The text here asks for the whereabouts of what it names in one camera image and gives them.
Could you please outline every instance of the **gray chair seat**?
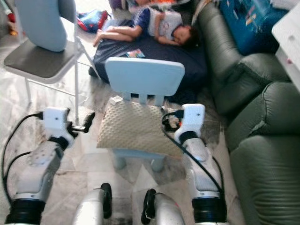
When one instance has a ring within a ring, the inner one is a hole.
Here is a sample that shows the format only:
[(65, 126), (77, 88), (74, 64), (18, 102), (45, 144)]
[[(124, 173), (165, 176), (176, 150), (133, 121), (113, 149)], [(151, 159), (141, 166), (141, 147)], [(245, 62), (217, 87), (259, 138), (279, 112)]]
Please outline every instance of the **gray chair seat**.
[(74, 42), (68, 41), (64, 51), (52, 52), (27, 40), (5, 58), (4, 65), (28, 73), (29, 79), (40, 81), (38, 78), (41, 78), (43, 82), (48, 79), (51, 81), (51, 78), (58, 76), (58, 73), (74, 60), (74, 47)]

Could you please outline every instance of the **dark blue mattress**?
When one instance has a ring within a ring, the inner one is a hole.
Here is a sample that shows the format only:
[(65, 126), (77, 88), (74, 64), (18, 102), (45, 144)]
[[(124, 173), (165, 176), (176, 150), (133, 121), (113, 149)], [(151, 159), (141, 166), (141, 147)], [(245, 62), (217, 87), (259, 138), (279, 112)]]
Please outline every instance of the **dark blue mattress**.
[[(131, 24), (131, 21), (127, 20), (119, 23), (119, 25), (123, 26), (128, 24)], [(147, 59), (182, 63), (186, 73), (181, 81), (179, 90), (199, 88), (206, 81), (207, 66), (203, 46), (192, 50), (185, 50), (178, 46), (161, 45), (153, 37), (143, 37), (130, 43), (113, 40), (102, 41), (98, 46), (93, 60), (101, 78), (106, 83), (109, 83), (105, 71), (105, 61), (109, 57), (125, 57), (126, 52), (137, 48), (141, 49)], [(90, 68), (89, 74), (96, 76), (92, 68)]]

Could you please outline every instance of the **marble floor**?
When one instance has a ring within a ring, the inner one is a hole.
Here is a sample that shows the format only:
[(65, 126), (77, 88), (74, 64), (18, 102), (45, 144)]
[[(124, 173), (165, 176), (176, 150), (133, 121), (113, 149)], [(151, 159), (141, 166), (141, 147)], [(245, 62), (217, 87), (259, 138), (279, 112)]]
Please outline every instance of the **marble floor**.
[[(82, 11), (89, 8), (84, 5)], [(84, 44), (93, 55), (91, 47), (93, 36), (83, 36)], [(18, 46), (13, 36), (5, 36), (0, 45), (0, 153), (4, 143), (16, 123), (23, 116), (45, 109), (47, 106), (69, 107), (69, 119), (74, 119), (74, 99), (63, 93), (30, 84), (32, 104), (28, 104), (24, 79), (7, 72), (3, 68), (5, 57)], [(74, 90), (74, 69), (71, 69), (61, 82), (54, 84), (59, 89)], [(180, 206), (187, 225), (194, 224), (188, 184), (185, 181), (185, 171), (181, 161), (166, 158), (162, 172), (153, 172), (150, 161), (128, 158), (127, 166), (122, 170), (113, 167), (110, 150), (97, 149), (99, 126), (105, 113), (105, 105), (110, 97), (118, 93), (101, 80), (88, 75), (88, 67), (79, 66), (80, 79), (80, 121), (85, 114), (94, 110), (96, 117), (89, 134), (80, 135), (74, 146), (65, 151), (60, 169), (57, 171), (53, 188), (43, 213), (42, 224), (71, 224), (72, 217), (79, 202), (93, 188), (98, 188), (103, 182), (112, 186), (113, 213), (105, 220), (110, 225), (139, 225), (143, 207), (143, 199), (149, 188), (155, 188), (172, 197)], [(225, 177), (226, 201), (228, 220), (232, 225), (243, 225), (240, 202), (229, 164), (228, 151), (225, 145), (224, 125), (215, 112), (209, 91), (204, 88), (198, 95), (198, 102), (206, 105), (205, 124), (202, 129), (203, 137), (215, 157), (220, 161)], [(35, 119), (28, 119), (16, 132), (7, 149), (7, 160), (17, 154), (33, 150), (45, 139), (43, 124)], [(26, 157), (19, 159), (9, 176), (9, 189), (15, 191), (18, 174), (24, 168)], [(0, 224), (4, 223), (9, 206), (0, 184)]]

